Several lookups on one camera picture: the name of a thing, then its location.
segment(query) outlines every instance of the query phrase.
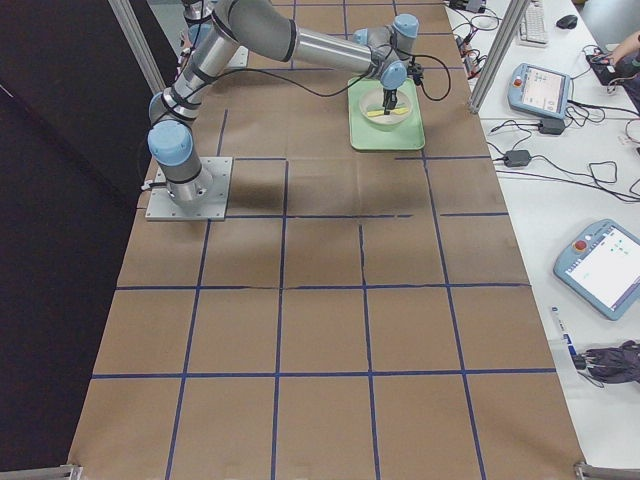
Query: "dark wall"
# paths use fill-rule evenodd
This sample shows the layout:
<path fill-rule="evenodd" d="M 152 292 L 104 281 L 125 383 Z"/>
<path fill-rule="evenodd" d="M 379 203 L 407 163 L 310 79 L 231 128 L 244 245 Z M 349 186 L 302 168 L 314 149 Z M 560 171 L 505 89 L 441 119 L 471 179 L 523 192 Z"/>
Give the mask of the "dark wall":
<path fill-rule="evenodd" d="M 136 13 L 166 80 L 174 54 Z M 151 91 L 106 0 L 0 2 L 0 471 L 66 462 L 135 213 Z"/>

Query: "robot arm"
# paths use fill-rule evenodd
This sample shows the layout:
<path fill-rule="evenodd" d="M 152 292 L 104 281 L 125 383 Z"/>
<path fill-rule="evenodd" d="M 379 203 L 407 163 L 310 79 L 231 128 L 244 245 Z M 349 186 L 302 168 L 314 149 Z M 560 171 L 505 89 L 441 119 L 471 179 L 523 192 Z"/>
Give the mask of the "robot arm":
<path fill-rule="evenodd" d="M 194 0 L 183 2 L 187 6 Z M 241 45 L 282 62 L 303 60 L 378 79 L 386 114 L 396 106 L 396 90 L 408 69 L 421 73 L 419 66 L 410 64 L 418 34 L 418 20 L 412 15 L 398 15 L 392 25 L 359 30 L 354 42 L 300 28 L 269 0 L 219 0 L 211 19 L 211 31 L 198 42 L 182 74 L 156 94 L 149 107 L 149 148 L 177 204 L 193 205 L 211 189 L 212 174 L 203 168 L 188 127 L 198 116 L 204 87 L 217 80 Z"/>

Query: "white screen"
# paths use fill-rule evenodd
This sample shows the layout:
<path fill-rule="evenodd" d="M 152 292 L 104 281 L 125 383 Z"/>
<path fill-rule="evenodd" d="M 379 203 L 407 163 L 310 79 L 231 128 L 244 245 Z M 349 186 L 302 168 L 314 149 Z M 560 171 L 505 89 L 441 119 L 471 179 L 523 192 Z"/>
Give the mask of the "white screen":
<path fill-rule="evenodd" d="M 566 273 L 611 310 L 624 301 L 640 281 L 640 245 L 615 227 L 604 233 L 589 254 Z"/>
<path fill-rule="evenodd" d="M 529 67 L 522 92 L 522 103 L 549 112 L 560 111 L 564 77 Z"/>

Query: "blue tablet device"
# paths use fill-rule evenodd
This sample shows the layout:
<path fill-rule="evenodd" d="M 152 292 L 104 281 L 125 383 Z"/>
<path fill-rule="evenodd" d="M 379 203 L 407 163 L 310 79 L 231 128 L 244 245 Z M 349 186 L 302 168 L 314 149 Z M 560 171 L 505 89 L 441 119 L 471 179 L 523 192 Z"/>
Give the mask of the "blue tablet device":
<path fill-rule="evenodd" d="M 523 63 L 513 72 L 509 105 L 533 115 L 563 119 L 570 83 L 569 75 Z"/>
<path fill-rule="evenodd" d="M 640 296 L 640 240 L 613 220 L 589 225 L 553 272 L 604 316 L 618 320 Z"/>

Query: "white mounting plate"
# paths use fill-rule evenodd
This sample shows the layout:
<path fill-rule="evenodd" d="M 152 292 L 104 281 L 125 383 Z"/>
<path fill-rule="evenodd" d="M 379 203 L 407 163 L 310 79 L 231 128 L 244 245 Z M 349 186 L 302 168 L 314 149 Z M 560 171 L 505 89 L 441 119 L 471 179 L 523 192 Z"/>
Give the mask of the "white mounting plate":
<path fill-rule="evenodd" d="M 185 222 L 192 220 L 222 221 L 227 213 L 229 199 L 229 184 L 231 183 L 232 157 L 200 157 L 202 168 L 206 168 L 213 175 L 213 185 L 207 195 L 193 205 L 178 205 L 169 196 L 165 187 L 155 187 L 151 190 L 149 205 L 145 218 L 149 221 Z M 166 181 L 162 170 L 154 180 L 156 183 Z"/>
<path fill-rule="evenodd" d="M 227 63 L 227 68 L 245 68 L 248 61 L 249 50 L 247 50 L 247 47 L 240 47 Z"/>

